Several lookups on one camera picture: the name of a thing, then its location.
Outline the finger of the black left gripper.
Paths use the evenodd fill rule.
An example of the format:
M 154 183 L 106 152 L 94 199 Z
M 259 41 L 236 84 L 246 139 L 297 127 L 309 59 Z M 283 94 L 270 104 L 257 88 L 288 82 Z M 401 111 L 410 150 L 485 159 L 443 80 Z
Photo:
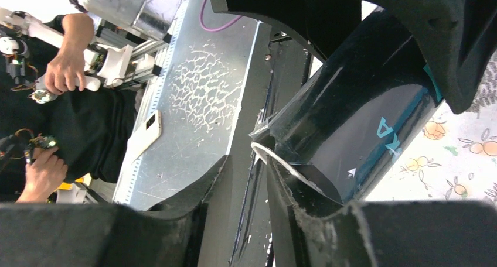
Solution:
M 214 13 L 256 19 L 325 62 L 362 21 L 360 0 L 210 0 Z
M 496 0 L 365 0 L 414 36 L 454 114 L 472 104 L 496 50 Z

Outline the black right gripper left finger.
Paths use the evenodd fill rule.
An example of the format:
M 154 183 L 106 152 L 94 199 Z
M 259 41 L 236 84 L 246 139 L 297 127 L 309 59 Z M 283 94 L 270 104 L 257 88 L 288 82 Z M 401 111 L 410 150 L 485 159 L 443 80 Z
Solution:
M 124 205 L 1 205 L 2 266 L 225 266 L 229 157 L 174 196 Z

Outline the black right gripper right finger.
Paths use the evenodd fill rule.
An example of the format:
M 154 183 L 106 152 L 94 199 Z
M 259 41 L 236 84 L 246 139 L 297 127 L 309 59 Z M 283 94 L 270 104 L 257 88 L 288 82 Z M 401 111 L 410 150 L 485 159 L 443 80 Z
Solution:
M 277 266 L 495 266 L 496 208 L 481 201 L 342 206 L 268 158 Z

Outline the black shuttlecock tube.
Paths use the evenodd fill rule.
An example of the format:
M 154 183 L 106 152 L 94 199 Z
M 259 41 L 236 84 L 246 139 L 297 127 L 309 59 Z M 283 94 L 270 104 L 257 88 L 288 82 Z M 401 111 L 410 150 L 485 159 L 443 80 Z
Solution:
M 344 204 L 377 185 L 441 103 L 414 36 L 378 8 L 269 122 L 274 146 L 258 147 Z

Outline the operator lower hand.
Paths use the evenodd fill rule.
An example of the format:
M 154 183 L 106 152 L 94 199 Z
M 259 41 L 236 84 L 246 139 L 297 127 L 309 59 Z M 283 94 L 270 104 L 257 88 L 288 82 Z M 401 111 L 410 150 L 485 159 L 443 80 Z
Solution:
M 17 203 L 45 203 L 63 183 L 68 166 L 55 153 L 58 147 L 40 150 L 35 161 L 25 167 L 26 182 Z

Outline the operator upper hand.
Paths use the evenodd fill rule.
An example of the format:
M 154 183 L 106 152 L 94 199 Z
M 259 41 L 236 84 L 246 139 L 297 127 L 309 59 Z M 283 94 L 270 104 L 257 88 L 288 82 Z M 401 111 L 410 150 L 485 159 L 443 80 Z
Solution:
M 59 50 L 55 58 L 47 65 L 44 84 L 48 91 L 56 95 L 66 91 L 79 91 L 86 87 L 84 74 L 84 54 L 72 50 Z

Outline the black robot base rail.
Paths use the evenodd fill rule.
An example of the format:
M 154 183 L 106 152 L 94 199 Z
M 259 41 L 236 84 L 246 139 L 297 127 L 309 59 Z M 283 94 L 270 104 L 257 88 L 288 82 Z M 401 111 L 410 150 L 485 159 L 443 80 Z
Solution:
M 271 221 L 264 152 L 274 146 L 268 124 L 310 74 L 311 55 L 295 40 L 260 23 L 230 153 L 233 189 L 229 266 L 271 266 Z

